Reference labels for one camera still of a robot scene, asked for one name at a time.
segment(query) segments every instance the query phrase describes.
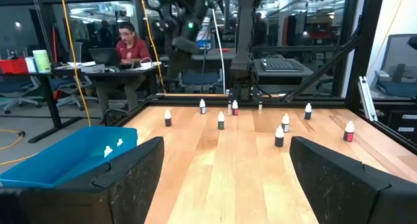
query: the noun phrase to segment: red box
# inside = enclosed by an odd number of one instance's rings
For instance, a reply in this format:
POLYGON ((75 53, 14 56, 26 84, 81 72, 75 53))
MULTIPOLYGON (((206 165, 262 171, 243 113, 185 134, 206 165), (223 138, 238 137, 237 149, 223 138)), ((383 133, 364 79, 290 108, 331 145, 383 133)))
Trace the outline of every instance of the red box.
POLYGON ((27 74, 25 58, 0 61, 0 69, 4 74, 27 74))

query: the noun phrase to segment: blue bin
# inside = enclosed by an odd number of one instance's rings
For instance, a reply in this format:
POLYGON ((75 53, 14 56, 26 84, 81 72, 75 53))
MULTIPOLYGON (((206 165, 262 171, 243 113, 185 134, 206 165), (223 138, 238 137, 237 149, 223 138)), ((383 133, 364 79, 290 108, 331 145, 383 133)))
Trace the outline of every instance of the blue bin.
POLYGON ((8 188, 52 188, 131 150, 136 142, 133 128, 86 127, 7 170, 0 182, 8 188), (104 157, 106 146, 113 152, 104 157))

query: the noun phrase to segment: red shirt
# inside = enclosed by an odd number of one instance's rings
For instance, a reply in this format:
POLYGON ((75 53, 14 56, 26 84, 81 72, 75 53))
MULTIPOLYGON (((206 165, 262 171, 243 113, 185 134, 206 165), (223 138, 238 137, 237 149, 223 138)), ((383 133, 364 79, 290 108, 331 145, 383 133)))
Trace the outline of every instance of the red shirt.
POLYGON ((116 50, 121 59, 144 59, 151 57, 145 41, 140 38, 134 38, 131 48, 126 48, 126 44, 121 40, 117 43, 116 50))

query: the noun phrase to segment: keyboard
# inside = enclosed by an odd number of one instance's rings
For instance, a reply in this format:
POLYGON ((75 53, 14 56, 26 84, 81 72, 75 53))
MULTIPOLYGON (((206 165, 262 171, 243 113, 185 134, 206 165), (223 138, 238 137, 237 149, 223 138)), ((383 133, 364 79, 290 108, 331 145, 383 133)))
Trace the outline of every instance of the keyboard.
POLYGON ((261 59, 261 66, 265 72, 302 72, 299 68, 295 68, 290 62, 281 58, 265 58, 261 59))

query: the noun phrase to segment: yellow cable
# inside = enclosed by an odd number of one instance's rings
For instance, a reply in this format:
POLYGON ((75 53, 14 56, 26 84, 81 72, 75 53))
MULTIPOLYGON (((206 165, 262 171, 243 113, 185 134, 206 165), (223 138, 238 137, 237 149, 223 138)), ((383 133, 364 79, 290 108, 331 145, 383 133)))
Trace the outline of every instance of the yellow cable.
POLYGON ((154 44, 154 40, 152 39, 152 35, 151 35, 151 28, 149 27, 149 20, 148 20, 148 14, 146 13, 145 2, 143 2, 143 0, 141 0, 141 3, 142 3, 142 8, 143 8, 143 13, 144 13, 144 15, 145 15, 146 26, 147 26, 147 28, 148 28, 149 40, 151 40, 152 48, 153 48, 154 53, 155 53, 156 64, 158 64, 158 74, 159 74, 159 79, 160 79, 160 81, 161 81, 162 90, 164 91, 164 94, 166 94, 166 91, 165 91, 165 85, 164 85, 164 79, 162 78, 161 67, 160 67, 160 65, 159 65, 159 58, 158 58, 158 54, 157 54, 157 52, 156 52, 156 48, 155 48, 155 44, 154 44))
POLYGON ((70 41, 72 58, 74 60, 74 72, 76 73, 76 83, 77 83, 77 87, 78 87, 78 90, 79 90, 79 95, 81 96, 81 99, 83 100, 83 105, 84 105, 85 113, 87 114, 87 120, 89 122, 89 126, 91 126, 89 109, 87 107, 87 104, 85 103, 83 91, 81 90, 81 84, 80 84, 79 78, 78 78, 78 72, 77 72, 78 67, 77 67, 76 53, 74 52, 74 45, 72 43, 71 28, 70 28, 70 22, 68 20, 68 15, 66 13, 65 0, 61 0, 61 1, 63 2, 63 9, 64 9, 64 17, 65 17, 66 29, 68 30, 68 39, 70 41))
POLYGON ((375 63, 378 61, 378 57, 379 57, 379 55, 381 54, 382 47, 383 47, 383 46, 384 46, 384 44, 385 44, 386 37, 388 36, 388 33, 390 32, 391 27, 392 27, 392 25, 394 24, 395 18, 397 17, 397 14, 398 14, 398 12, 399 12, 399 8, 401 7, 401 3, 402 3, 402 2, 403 2, 403 0, 400 0, 400 1, 399 1, 399 4, 398 4, 398 7, 397 7, 397 10, 396 10, 396 12, 395 12, 395 14, 394 14, 394 18, 392 19, 390 26, 389 26, 389 27, 388 27, 388 29, 386 30, 386 33, 385 33, 385 35, 384 35, 384 40, 382 41, 382 44, 381 44, 381 46, 379 47, 379 51, 378 51, 378 53, 377 53, 377 56, 375 57, 375 60, 373 61, 373 63, 372 63, 372 65, 371 65, 371 67, 367 69, 366 76, 368 76, 368 75, 369 75, 369 73, 373 70, 373 66, 374 66, 374 65, 375 65, 375 63))
MULTIPOLYGON (((19 133, 19 131, 16 131, 16 130, 3 130, 3 129, 0 129, 0 132, 19 133)), ((12 143, 11 145, 7 145, 5 147, 1 147, 0 150, 4 150, 6 148, 13 147, 14 145, 18 144, 23 139, 23 137, 25 137, 25 136, 20 135, 19 138, 14 143, 12 143)), ((8 164, 11 164, 11 163, 16 163, 16 162, 19 162, 19 161, 23 161, 23 160, 26 160, 28 158, 31 158, 31 157, 35 156, 36 154, 38 154, 38 153, 35 153, 33 155, 30 155, 30 156, 26 156, 24 158, 16 159, 16 160, 1 162, 0 165, 8 165, 8 164)))

